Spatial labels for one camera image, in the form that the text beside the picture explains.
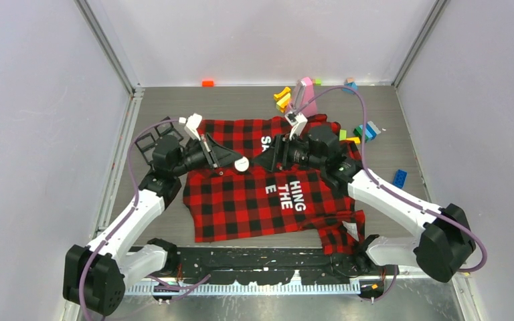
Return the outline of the black display box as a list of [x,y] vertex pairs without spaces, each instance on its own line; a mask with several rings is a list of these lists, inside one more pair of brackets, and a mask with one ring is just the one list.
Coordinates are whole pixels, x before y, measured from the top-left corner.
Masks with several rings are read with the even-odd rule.
[[150,132],[135,139],[134,144],[147,165],[150,165],[152,161],[151,154],[156,142],[154,135]]
[[155,132],[157,133],[158,137],[161,138],[162,136],[174,136],[179,142],[181,142],[184,137],[183,135],[176,129],[174,125],[175,121],[173,121],[169,116],[162,119],[159,124],[154,127]]

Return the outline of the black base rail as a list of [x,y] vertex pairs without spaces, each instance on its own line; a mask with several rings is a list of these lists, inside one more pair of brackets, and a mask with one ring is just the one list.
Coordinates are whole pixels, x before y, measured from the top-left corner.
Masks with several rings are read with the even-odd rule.
[[361,255],[324,254],[319,248],[180,247],[158,278],[194,284],[208,276],[212,285],[305,286],[347,284],[366,277],[380,283],[394,267],[377,267]]

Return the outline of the stacked colourful bricks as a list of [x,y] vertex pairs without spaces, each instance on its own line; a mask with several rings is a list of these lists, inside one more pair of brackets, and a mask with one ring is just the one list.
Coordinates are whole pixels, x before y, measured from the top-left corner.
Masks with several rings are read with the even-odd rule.
[[[369,142],[377,137],[377,135],[381,134],[381,130],[372,122],[368,121],[366,124],[365,129],[365,141]],[[361,138],[363,132],[363,125],[358,125],[354,130],[353,133],[356,137]]]

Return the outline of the blue lego brick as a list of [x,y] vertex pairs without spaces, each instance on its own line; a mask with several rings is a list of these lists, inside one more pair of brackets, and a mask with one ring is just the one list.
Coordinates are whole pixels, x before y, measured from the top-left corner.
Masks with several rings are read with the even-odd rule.
[[402,169],[398,169],[394,175],[394,178],[393,178],[393,181],[392,181],[392,185],[399,188],[399,189],[403,189],[405,184],[406,184],[406,179],[407,179],[407,176],[408,176],[408,172],[407,171],[404,171]]

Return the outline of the pink metronome box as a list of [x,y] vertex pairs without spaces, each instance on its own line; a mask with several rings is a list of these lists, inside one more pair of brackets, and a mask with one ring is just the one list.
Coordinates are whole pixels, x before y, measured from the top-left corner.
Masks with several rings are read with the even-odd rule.
[[[284,114],[297,111],[315,96],[313,81],[309,77],[301,78],[296,82],[296,86],[290,94],[290,100]],[[316,102],[309,103],[301,112],[307,118],[318,114]]]

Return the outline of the orange block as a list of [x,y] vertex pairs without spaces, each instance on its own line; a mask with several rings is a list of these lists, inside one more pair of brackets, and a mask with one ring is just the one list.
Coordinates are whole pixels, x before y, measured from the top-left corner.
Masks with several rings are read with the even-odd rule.
[[203,87],[213,87],[215,86],[215,82],[212,79],[205,79],[202,80],[201,85]]

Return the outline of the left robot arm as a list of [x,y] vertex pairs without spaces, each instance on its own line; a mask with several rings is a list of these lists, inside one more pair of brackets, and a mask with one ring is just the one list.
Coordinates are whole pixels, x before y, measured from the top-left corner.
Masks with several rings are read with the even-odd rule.
[[78,304],[84,317],[91,312],[103,317],[119,306],[124,292],[148,275],[172,276],[179,266],[175,246],[154,240],[138,252],[128,252],[138,236],[160,216],[181,188],[181,176],[199,169],[232,165],[244,172],[249,167],[242,154],[218,144],[208,134],[197,134],[185,146],[173,134],[160,136],[148,145],[150,169],[135,188],[126,209],[87,245],[73,245],[64,263],[63,297]]

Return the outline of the yellow toy blocks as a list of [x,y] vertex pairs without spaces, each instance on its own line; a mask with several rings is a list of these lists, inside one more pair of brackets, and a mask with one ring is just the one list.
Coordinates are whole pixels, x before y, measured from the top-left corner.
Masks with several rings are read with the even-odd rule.
[[291,88],[285,87],[279,93],[274,94],[273,99],[276,109],[281,113],[285,113],[291,99]]

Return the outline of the blue wooden block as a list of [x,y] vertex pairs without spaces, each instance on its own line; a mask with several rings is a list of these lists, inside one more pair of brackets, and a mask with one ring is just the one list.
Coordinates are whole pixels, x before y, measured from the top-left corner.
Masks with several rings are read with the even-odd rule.
[[344,81],[344,87],[345,88],[341,89],[343,92],[347,92],[353,95],[355,95],[358,91],[358,85],[353,78],[347,78]]

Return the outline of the red black plaid shirt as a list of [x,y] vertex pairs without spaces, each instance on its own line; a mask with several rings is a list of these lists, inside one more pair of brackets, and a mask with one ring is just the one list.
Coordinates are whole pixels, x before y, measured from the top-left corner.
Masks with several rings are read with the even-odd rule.
[[[278,134],[290,132],[281,116],[268,120],[202,120],[199,133],[250,161]],[[268,172],[251,164],[187,174],[183,204],[194,224],[194,240],[209,243],[315,229],[324,254],[352,254],[365,240],[365,213],[355,200],[332,191],[318,170],[295,165]]]

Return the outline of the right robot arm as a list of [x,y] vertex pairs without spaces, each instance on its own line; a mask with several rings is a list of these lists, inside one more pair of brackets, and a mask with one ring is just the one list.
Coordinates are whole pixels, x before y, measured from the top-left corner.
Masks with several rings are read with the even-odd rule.
[[332,191],[368,204],[410,232],[410,237],[396,239],[369,236],[355,256],[363,274],[385,265],[406,265],[447,283],[464,271],[479,246],[461,207],[429,203],[383,180],[354,159],[328,126],[314,127],[302,138],[278,135],[254,162],[270,172],[295,165],[318,170]]

